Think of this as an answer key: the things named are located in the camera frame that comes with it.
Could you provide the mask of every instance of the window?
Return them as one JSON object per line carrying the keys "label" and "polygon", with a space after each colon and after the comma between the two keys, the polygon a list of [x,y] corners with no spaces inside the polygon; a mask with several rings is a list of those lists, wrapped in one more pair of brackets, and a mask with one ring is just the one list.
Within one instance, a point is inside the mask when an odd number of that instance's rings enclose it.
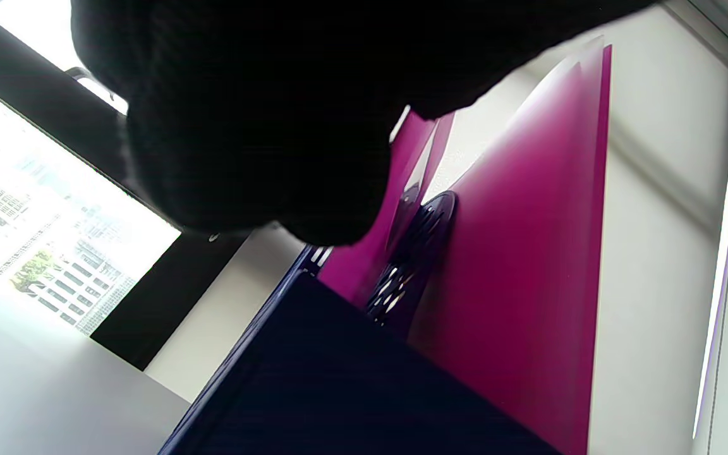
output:
{"label": "window", "polygon": [[109,285],[106,284],[102,279],[99,279],[98,277],[95,278],[95,284],[103,289],[109,289]]}
{"label": "window", "polygon": [[81,267],[81,266],[80,266],[80,265],[78,265],[78,264],[72,264],[72,268],[73,268],[73,269],[75,269],[75,270],[77,270],[78,272],[80,272],[80,274],[81,274],[82,276],[85,276],[85,277],[90,277],[90,276],[92,276],[92,272],[90,272],[90,271],[88,271],[88,270],[84,269],[83,267]]}
{"label": "window", "polygon": [[90,288],[89,286],[86,287],[86,292],[91,294],[94,297],[100,297],[101,294],[95,290],[95,288]]}
{"label": "window", "polygon": [[83,285],[83,280],[79,279],[79,277],[73,276],[73,274],[70,274],[69,272],[63,273],[64,277],[67,277],[71,282],[77,284],[78,286]]}
{"label": "window", "polygon": [[85,313],[82,309],[78,308],[78,306],[75,305],[74,303],[70,303],[69,309],[72,310],[73,313],[79,314],[81,316],[83,316],[83,313]]}
{"label": "window", "polygon": [[66,284],[65,282],[61,280],[55,280],[55,285],[58,285],[59,288],[63,289],[64,291],[69,292],[69,294],[75,294],[75,289],[73,289],[70,285]]}
{"label": "window", "polygon": [[55,292],[52,289],[47,289],[47,294],[50,294],[50,296],[55,297],[60,302],[66,303],[66,297],[61,296],[61,294],[58,294],[58,292]]}
{"label": "window", "polygon": [[61,313],[61,319],[65,320],[66,322],[69,322],[72,325],[75,325],[78,323],[77,320],[72,319],[69,315],[67,315],[65,313]]}
{"label": "window", "polygon": [[48,300],[46,300],[46,299],[42,299],[41,297],[38,297],[38,302],[43,303],[45,307],[51,309],[52,311],[58,311],[58,307],[55,305],[52,305],[52,303],[49,303]]}
{"label": "window", "polygon": [[93,305],[92,300],[89,300],[84,296],[80,296],[80,294],[78,295],[78,302],[83,303],[87,307],[90,307]]}
{"label": "window", "polygon": [[[77,299],[89,309],[73,325],[144,369],[244,239],[181,235],[119,186],[120,114],[64,73],[79,61],[64,66],[43,47],[61,43],[39,17],[68,11],[69,0],[56,1],[0,2],[12,32],[0,26],[0,240],[9,239],[0,248],[12,248],[0,250],[0,282],[52,310],[45,302],[64,301],[64,291],[36,282],[64,277],[67,266],[84,280],[98,273],[109,289],[93,285],[99,299],[84,293],[92,306]],[[68,43],[65,14],[57,24]],[[35,31],[47,33],[28,38]]]}

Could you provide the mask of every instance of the tree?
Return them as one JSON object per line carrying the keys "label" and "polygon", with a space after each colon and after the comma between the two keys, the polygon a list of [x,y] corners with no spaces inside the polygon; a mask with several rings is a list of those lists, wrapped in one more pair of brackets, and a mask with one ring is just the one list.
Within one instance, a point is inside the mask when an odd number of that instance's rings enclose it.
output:
{"label": "tree", "polygon": [[47,250],[40,250],[28,262],[21,266],[16,272],[11,282],[16,290],[21,292],[30,292],[30,285],[38,282],[40,277],[47,277],[47,270],[54,268],[55,262],[52,259],[52,253]]}

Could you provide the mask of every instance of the black cloth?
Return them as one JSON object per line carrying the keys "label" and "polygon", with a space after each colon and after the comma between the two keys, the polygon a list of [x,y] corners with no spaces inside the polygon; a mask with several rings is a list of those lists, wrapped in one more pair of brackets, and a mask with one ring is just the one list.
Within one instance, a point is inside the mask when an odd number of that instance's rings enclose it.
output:
{"label": "black cloth", "polygon": [[160,455],[557,455],[309,274],[247,329]]}
{"label": "black cloth", "polygon": [[72,0],[72,31],[130,104],[136,192],[196,231],[277,220],[341,245],[375,220],[404,106],[470,106],[543,50],[651,3]]}

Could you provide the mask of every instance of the magenta panel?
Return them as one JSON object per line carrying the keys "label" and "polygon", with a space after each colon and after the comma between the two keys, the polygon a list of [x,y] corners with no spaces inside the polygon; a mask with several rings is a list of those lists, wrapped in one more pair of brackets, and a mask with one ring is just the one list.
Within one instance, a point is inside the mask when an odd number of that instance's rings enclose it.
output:
{"label": "magenta panel", "polygon": [[[375,224],[355,245],[336,247],[324,264],[318,279],[356,307],[366,305],[378,282],[392,247],[390,239],[399,235],[402,222],[411,219],[420,206],[453,119],[449,114],[438,121],[424,121],[409,113],[392,142],[389,183]],[[412,198],[405,199],[407,194]]]}
{"label": "magenta panel", "polygon": [[569,454],[588,444],[610,55],[595,41],[561,63],[454,185],[447,257],[411,337]]}

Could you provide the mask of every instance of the window frame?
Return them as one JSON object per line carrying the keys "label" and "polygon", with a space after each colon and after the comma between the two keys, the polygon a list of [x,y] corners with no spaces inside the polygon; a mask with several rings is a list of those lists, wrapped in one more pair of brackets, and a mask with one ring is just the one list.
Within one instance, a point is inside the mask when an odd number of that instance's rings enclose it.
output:
{"label": "window frame", "polygon": [[[121,184],[126,176],[118,153],[121,114],[2,26],[0,102],[159,215]],[[245,240],[182,233],[92,339],[144,370]]]}

